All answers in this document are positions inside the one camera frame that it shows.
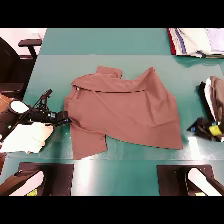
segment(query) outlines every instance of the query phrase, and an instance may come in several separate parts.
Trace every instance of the white floor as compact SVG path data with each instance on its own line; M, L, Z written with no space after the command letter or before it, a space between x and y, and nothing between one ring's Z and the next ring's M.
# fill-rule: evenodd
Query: white floor
M19 47L24 39L44 39L47 28L0 28L0 37L4 39L19 55L30 55L27 47ZM41 47L35 47L38 54Z

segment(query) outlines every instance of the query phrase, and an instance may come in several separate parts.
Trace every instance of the office chair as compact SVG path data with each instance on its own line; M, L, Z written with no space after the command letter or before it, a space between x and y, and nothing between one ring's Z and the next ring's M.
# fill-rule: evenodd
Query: office chair
M21 40L19 47L28 47L31 55L18 55L16 51L0 38L0 93L23 99L37 55L34 46L41 46L41 39Z

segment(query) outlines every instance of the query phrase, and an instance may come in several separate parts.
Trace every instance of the green tabletop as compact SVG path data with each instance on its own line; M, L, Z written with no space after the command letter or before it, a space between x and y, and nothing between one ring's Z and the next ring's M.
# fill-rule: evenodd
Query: green tabletop
M47 89L52 111L63 110L64 97L77 77L97 66L120 68L124 79L135 79L153 66L176 97L183 150L159 149L107 137L106 152L72 160L69 125L58 127L38 154L8 153L0 183L16 172L21 161L74 163L72 195L158 195L156 165L211 164L224 183L223 143L192 137L186 129L205 116L196 86L209 76L223 78L221 59L171 56L164 29L48 29L24 102L33 105Z

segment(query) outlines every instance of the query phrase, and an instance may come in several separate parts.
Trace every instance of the stack of clothes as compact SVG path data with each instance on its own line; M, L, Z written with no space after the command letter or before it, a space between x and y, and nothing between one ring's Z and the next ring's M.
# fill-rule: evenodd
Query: stack of clothes
M167 28L173 55L224 58L224 28Z
M224 141L224 80L211 76L201 82L198 92L208 120L198 118L188 128L196 136L212 141Z

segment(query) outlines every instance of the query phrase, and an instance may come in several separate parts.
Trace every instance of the brown shirt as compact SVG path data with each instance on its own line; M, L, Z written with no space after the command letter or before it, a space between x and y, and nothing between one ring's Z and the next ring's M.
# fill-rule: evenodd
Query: brown shirt
M134 144L182 148L175 97L155 69L135 80L122 80L121 75L120 69L99 66L95 74L73 81L65 110L72 120L74 159L107 150L105 135Z

